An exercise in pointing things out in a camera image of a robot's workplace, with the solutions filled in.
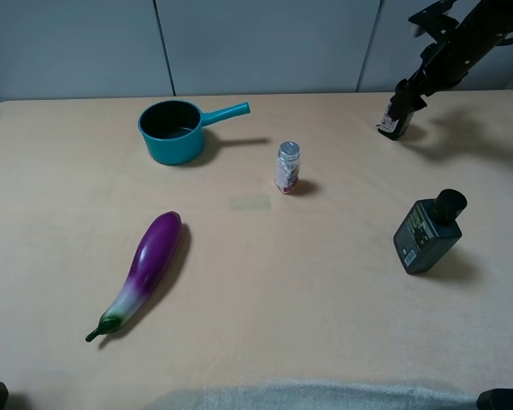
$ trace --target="saucepan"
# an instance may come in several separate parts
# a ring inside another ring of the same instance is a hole
[[[196,158],[205,146],[202,127],[248,114],[249,103],[202,113],[188,101],[167,100],[147,108],[139,117],[150,156],[166,165],[178,165]]]

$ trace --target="silver jar lid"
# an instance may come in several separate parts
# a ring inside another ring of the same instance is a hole
[[[300,147],[293,141],[287,141],[280,145],[279,158],[285,161],[294,161],[300,156]]]

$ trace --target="wooden table surface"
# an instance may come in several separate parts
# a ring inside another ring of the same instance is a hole
[[[139,135],[158,99],[1,103],[0,380],[19,408],[285,380],[513,387],[513,91],[439,93],[396,143],[375,130],[390,96],[189,97],[252,114],[209,126],[182,167]],[[274,186],[286,140],[292,196]],[[468,198],[463,238],[411,277],[393,233],[444,188]],[[186,223],[169,279],[86,343],[168,210]]]

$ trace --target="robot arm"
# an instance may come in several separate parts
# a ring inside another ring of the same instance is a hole
[[[481,0],[459,24],[445,15],[454,2],[438,1],[409,18],[435,43],[421,53],[420,68],[395,87],[378,126],[378,132],[392,140],[404,134],[415,111],[427,106],[422,96],[455,87],[495,46],[513,44],[513,38],[507,38],[513,32],[513,0]]]

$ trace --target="small glass jar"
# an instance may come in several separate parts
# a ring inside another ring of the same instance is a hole
[[[282,193],[287,194],[298,182],[299,170],[300,147],[292,141],[282,143],[277,153],[275,170],[275,183]]]

